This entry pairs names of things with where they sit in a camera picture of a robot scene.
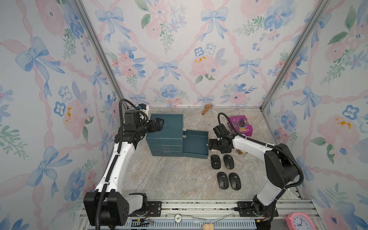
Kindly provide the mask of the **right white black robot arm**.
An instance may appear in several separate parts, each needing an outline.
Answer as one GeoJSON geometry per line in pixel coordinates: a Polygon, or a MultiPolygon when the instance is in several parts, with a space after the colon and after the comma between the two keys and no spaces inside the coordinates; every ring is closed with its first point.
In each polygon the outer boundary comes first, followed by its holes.
{"type": "Polygon", "coordinates": [[[273,213],[283,194],[304,181],[301,166],[285,144],[272,145],[244,135],[229,135],[225,138],[209,139],[208,148],[222,153],[237,149],[264,161],[267,181],[253,198],[252,207],[246,210],[252,211],[256,216],[273,213]]]}

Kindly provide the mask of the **teal drawer cabinet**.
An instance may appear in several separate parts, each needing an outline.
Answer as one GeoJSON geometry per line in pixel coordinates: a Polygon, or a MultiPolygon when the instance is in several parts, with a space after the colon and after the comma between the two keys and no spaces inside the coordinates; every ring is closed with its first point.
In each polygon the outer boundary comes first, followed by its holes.
{"type": "Polygon", "coordinates": [[[146,135],[146,141],[152,156],[183,157],[183,115],[151,115],[151,120],[156,120],[156,118],[163,119],[164,124],[161,131],[146,135]]]}

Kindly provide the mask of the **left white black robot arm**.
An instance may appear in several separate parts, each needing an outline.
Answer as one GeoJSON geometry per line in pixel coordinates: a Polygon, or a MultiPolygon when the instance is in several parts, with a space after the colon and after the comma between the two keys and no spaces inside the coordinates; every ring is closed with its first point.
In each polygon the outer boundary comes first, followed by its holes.
{"type": "Polygon", "coordinates": [[[145,193],[122,195],[122,182],[138,143],[146,134],[163,129],[164,120],[150,120],[148,114],[149,109],[140,104],[138,109],[127,110],[121,116],[106,171],[95,190],[86,193],[83,199],[89,222],[97,230],[103,226],[113,230],[125,225],[130,215],[145,216],[149,211],[145,193]]]}

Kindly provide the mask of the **teal bottom drawer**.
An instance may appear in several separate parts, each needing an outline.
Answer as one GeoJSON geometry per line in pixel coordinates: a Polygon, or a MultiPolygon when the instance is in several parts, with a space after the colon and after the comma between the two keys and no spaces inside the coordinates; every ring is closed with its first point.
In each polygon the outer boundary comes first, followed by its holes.
{"type": "Polygon", "coordinates": [[[208,131],[186,130],[183,132],[183,156],[189,158],[207,159],[208,131]]]}

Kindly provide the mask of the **black computer mouse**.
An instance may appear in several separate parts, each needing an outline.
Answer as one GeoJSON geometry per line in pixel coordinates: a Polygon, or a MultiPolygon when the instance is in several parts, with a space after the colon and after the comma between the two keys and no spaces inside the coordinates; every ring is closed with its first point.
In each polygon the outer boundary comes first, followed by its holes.
{"type": "Polygon", "coordinates": [[[234,159],[231,155],[229,154],[224,155],[223,161],[226,169],[232,170],[234,168],[234,159]]]}
{"type": "Polygon", "coordinates": [[[231,184],[231,187],[233,190],[240,190],[241,189],[241,180],[240,180],[240,177],[237,173],[230,173],[229,174],[229,181],[230,181],[230,184],[231,184]]]}
{"type": "Polygon", "coordinates": [[[228,189],[229,188],[229,179],[228,179],[228,176],[226,175],[226,173],[219,172],[217,174],[217,180],[218,180],[218,184],[219,184],[220,189],[228,189]]]}
{"type": "Polygon", "coordinates": [[[213,169],[219,170],[221,168],[221,161],[218,155],[216,154],[211,155],[210,161],[213,169]]]}

